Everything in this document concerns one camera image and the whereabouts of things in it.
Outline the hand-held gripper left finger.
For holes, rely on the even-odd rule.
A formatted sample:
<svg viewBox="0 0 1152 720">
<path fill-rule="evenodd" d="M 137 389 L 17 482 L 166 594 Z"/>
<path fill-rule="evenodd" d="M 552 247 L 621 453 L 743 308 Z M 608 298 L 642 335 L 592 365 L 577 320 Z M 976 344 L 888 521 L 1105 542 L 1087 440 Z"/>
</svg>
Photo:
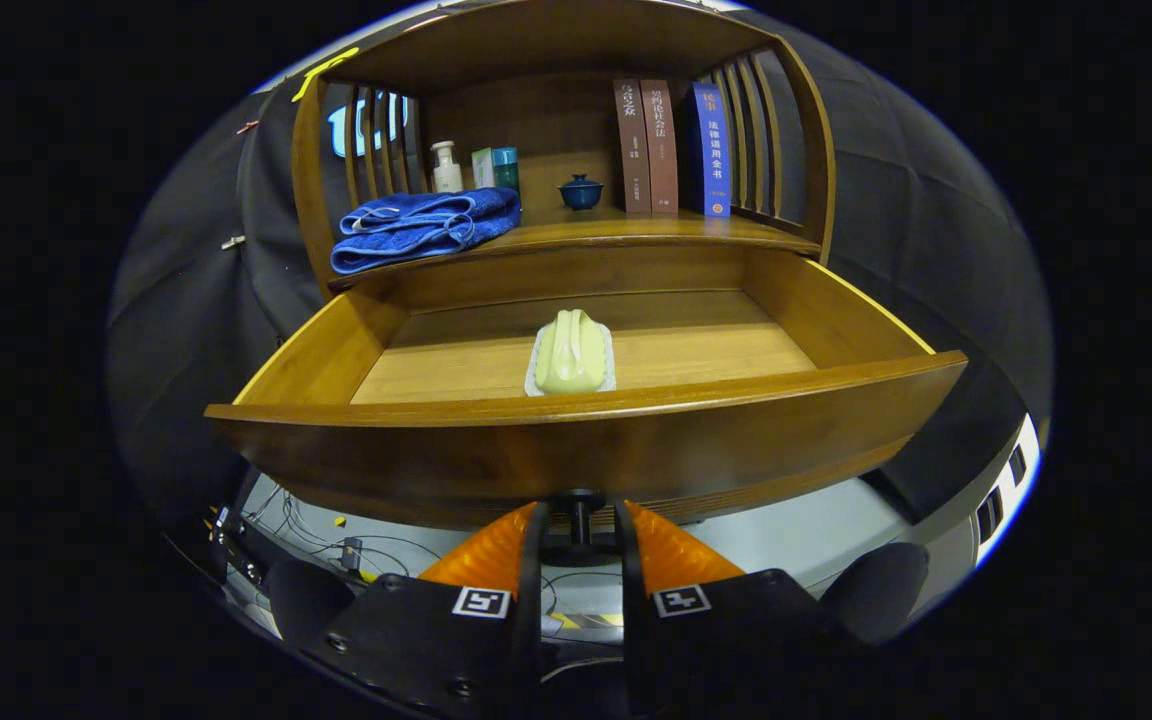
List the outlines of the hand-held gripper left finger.
<svg viewBox="0 0 1152 720">
<path fill-rule="evenodd" d="M 522 507 L 516 583 L 384 574 L 302 642 L 326 674 L 410 719 L 530 719 L 541 676 L 547 502 Z"/>
</svg>

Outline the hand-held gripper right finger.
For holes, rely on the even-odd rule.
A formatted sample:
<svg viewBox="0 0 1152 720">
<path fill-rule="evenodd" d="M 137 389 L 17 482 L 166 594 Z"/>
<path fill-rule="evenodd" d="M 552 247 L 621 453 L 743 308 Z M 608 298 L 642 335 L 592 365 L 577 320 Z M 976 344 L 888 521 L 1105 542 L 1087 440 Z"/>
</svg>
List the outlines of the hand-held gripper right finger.
<svg viewBox="0 0 1152 720">
<path fill-rule="evenodd" d="M 668 521 L 614 502 L 623 662 L 635 719 L 810 719 L 833 670 L 877 637 L 877 556 L 814 597 L 776 568 L 746 573 Z"/>
</svg>

